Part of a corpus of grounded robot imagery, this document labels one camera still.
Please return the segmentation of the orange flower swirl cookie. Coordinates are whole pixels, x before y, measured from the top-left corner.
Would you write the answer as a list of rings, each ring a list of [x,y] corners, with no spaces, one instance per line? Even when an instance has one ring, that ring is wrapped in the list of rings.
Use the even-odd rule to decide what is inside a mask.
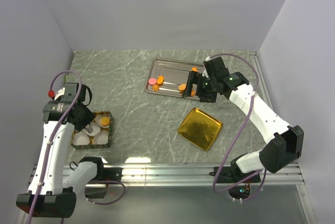
[[[154,84],[154,85],[152,86],[152,90],[153,90],[154,92],[158,91],[159,88],[160,88],[160,86],[159,86],[158,84]]]

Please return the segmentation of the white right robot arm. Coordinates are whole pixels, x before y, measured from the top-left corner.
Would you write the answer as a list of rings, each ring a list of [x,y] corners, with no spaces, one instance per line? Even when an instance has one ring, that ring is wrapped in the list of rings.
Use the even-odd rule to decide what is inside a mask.
[[[246,153],[231,161],[230,175],[242,182],[250,172],[267,170],[271,173],[284,168],[300,158],[304,131],[300,126],[291,126],[280,118],[256,93],[256,87],[240,72],[230,73],[221,54],[207,57],[204,71],[191,70],[183,97],[189,97],[193,85],[200,102],[214,103],[217,95],[223,95],[235,104],[246,120],[251,121],[262,135],[266,145],[263,149]]]

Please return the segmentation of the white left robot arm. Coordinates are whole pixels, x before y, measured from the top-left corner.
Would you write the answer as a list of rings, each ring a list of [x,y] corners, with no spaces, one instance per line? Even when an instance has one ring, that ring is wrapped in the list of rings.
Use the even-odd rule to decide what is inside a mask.
[[[63,177],[68,144],[95,118],[84,104],[91,95],[86,85],[67,83],[64,94],[52,96],[43,109],[43,142],[35,175],[28,191],[16,199],[18,208],[31,217],[70,218],[78,194],[90,181],[100,183],[105,177],[101,158],[84,157],[78,167]]]

